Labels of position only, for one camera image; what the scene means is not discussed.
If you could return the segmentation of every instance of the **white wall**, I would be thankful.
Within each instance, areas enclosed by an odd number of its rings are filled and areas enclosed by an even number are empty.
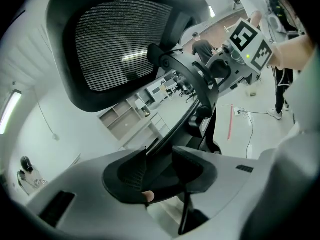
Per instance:
[[[23,93],[5,133],[4,152],[10,194],[23,204],[29,198],[17,181],[22,156],[29,157],[43,178],[50,182],[66,170],[78,154],[81,154],[80,161],[84,161],[120,148],[117,139],[97,117],[99,113],[84,112],[70,102],[56,69],[52,69],[35,89],[43,113],[59,141],[52,138],[34,91]]]

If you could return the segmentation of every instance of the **hand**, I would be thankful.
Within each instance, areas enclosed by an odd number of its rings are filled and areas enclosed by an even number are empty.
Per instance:
[[[146,191],[142,194],[145,196],[148,203],[152,202],[155,199],[155,193],[153,193],[152,191]]]

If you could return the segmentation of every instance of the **person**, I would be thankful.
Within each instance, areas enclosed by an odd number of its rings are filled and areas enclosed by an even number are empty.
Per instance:
[[[20,163],[22,169],[17,173],[18,183],[28,196],[48,183],[27,156],[21,157]]]
[[[250,23],[256,28],[260,26],[261,32],[271,43],[282,43],[286,41],[286,28],[282,25],[284,19],[281,21],[269,9],[267,0],[239,0],[247,16],[250,18]],[[273,76],[275,79],[275,108],[268,109],[267,113],[280,120],[283,115],[283,107],[285,104],[284,93],[294,81],[294,74],[291,69],[279,70],[278,67],[272,66]],[[286,104],[285,110],[289,110],[289,105]]]
[[[310,57],[315,51],[315,44],[308,35],[302,35],[292,40],[287,40],[271,46],[273,54],[268,65],[303,71]]]
[[[211,57],[214,55],[213,50],[215,49],[207,40],[201,39],[199,33],[193,33],[193,40],[195,42],[192,45],[192,54],[198,54],[200,60],[206,65]]]

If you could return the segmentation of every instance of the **sneaker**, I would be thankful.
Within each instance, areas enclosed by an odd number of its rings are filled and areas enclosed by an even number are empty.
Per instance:
[[[274,108],[268,109],[266,112],[277,120],[280,120],[282,118],[282,112],[277,113],[277,111]]]
[[[289,111],[289,104],[286,104],[286,103],[285,103],[283,109],[284,109],[285,111]]]

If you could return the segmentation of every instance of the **fluorescent light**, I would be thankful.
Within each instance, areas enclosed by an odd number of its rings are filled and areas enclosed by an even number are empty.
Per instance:
[[[130,55],[123,56],[122,60],[123,61],[131,60],[131,59],[134,59],[136,57],[141,57],[141,56],[143,56],[143,55],[145,55],[147,53],[148,53],[148,50],[144,50],[144,51],[141,51],[141,52],[133,53],[133,54],[130,54]]]
[[[4,112],[1,116],[0,121],[0,135],[4,134],[10,119],[12,112],[14,111],[18,101],[21,98],[21,92],[18,90],[14,90],[5,106]]]
[[[214,10],[212,9],[211,6],[209,6],[209,9],[210,9],[210,14],[211,14],[211,18],[213,18],[214,16],[216,16]]]

